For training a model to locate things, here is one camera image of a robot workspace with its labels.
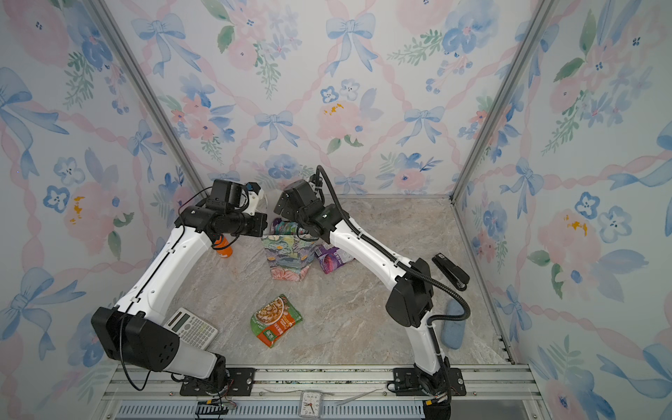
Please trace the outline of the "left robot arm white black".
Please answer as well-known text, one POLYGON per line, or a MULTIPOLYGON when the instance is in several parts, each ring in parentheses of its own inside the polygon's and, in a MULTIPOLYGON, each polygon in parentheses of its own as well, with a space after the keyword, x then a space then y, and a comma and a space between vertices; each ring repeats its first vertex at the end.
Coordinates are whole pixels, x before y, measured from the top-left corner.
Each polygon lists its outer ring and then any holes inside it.
POLYGON ((266 213, 253 208, 186 208, 140 280, 112 308, 92 315, 105 355, 123 368, 178 374, 210 394, 224 391, 230 383, 225 357, 186 343, 164 322, 187 275, 221 236, 260 237, 267 225, 266 213))

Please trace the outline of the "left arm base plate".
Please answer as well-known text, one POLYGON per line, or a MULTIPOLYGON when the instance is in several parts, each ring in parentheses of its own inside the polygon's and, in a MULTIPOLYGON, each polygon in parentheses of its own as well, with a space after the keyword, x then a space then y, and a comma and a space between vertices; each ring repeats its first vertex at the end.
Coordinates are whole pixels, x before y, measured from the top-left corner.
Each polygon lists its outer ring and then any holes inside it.
POLYGON ((215 370, 206 379, 187 376, 180 388, 182 397, 249 397, 257 371, 253 367, 215 370))

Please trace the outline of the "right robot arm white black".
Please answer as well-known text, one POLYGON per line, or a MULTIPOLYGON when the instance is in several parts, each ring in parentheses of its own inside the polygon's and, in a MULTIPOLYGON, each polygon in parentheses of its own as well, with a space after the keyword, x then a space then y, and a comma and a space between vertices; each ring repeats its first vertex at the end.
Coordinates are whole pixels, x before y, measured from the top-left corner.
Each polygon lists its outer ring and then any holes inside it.
POLYGON ((418 392, 428 397, 423 412, 427 419, 448 419, 452 414, 450 363, 439 346, 433 327, 433 291, 429 265, 415 262, 390 250, 369 236, 339 201, 327 205, 320 189, 299 180, 283 190, 276 203, 277 215, 296 222, 311 236, 345 250, 381 280, 390 292, 386 311, 403 327, 411 342, 418 392))

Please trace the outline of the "teal Fox's mint blossom packet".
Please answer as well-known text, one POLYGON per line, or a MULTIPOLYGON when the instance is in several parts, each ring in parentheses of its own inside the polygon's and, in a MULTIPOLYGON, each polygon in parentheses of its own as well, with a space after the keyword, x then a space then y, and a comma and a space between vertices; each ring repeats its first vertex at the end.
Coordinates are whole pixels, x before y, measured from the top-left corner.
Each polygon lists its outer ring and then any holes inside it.
POLYGON ((288 220, 283 220, 281 218, 276 218, 271 223, 271 232, 272 236, 296 236, 301 227, 297 222, 289 222, 288 220))

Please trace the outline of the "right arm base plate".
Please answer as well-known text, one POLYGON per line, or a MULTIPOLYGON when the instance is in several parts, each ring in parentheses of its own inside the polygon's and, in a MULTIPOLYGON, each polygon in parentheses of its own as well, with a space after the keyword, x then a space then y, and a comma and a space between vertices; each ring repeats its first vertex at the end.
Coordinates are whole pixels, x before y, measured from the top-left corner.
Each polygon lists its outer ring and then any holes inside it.
POLYGON ((449 390, 452 397, 464 397, 467 394, 462 372, 451 367, 446 374, 426 374, 417 367, 396 367, 393 380, 387 389, 399 397, 441 397, 449 390))

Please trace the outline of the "floral paper gift bag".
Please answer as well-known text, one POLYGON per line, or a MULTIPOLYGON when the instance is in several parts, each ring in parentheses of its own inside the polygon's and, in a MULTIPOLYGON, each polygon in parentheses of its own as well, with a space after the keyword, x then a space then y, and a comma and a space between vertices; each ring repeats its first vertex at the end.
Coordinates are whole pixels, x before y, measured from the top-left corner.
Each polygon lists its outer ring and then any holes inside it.
POLYGON ((315 259, 318 242, 308 236, 304 229, 300 229, 296 236, 272 236, 270 232, 271 227, 269 234, 262 237, 262 246, 271 278, 289 282, 303 280, 315 259))

